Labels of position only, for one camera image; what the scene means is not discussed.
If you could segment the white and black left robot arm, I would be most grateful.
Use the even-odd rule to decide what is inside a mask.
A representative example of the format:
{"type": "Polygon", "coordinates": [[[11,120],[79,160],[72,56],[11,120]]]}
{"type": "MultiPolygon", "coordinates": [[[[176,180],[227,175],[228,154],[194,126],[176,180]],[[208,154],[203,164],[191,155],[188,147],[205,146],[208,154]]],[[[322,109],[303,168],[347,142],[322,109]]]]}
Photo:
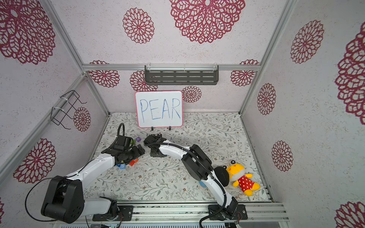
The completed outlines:
{"type": "Polygon", "coordinates": [[[142,146],[134,145],[133,139],[125,135],[125,125],[121,123],[113,143],[97,158],[67,176],[51,179],[41,207],[41,215],[68,224],[79,217],[90,215],[115,219],[119,215],[115,199],[85,199],[84,191],[102,173],[118,165],[128,165],[144,153],[142,146]]]}

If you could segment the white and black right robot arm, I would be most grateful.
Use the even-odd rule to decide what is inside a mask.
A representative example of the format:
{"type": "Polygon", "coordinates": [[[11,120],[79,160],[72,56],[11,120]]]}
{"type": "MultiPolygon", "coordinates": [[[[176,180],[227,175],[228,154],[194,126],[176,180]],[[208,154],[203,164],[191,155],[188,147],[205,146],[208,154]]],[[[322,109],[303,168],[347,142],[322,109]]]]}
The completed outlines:
{"type": "Polygon", "coordinates": [[[237,200],[225,189],[229,184],[229,174],[222,166],[213,167],[212,161],[196,144],[180,146],[159,135],[149,135],[144,146],[151,149],[151,156],[171,156],[180,160],[188,173],[201,181],[213,194],[218,204],[218,215],[233,218],[238,207],[237,200]]]}

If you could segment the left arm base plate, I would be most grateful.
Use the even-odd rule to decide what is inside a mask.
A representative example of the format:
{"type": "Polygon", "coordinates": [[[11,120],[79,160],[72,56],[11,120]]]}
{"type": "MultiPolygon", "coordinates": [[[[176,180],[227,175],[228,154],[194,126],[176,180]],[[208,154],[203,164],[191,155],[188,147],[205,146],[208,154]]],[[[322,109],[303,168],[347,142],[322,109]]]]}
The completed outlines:
{"type": "Polygon", "coordinates": [[[118,206],[115,216],[109,214],[96,214],[93,216],[92,221],[131,221],[133,210],[134,206],[132,205],[118,206]]]}

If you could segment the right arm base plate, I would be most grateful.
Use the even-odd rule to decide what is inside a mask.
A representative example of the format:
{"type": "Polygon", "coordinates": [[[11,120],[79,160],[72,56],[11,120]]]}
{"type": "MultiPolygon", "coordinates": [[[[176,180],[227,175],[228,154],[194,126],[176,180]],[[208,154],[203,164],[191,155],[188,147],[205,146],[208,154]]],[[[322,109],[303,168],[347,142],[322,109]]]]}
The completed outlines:
{"type": "Polygon", "coordinates": [[[243,204],[239,204],[236,210],[231,213],[227,209],[223,209],[220,213],[216,214],[215,216],[211,216],[210,220],[247,220],[248,214],[246,212],[246,207],[243,204]]]}

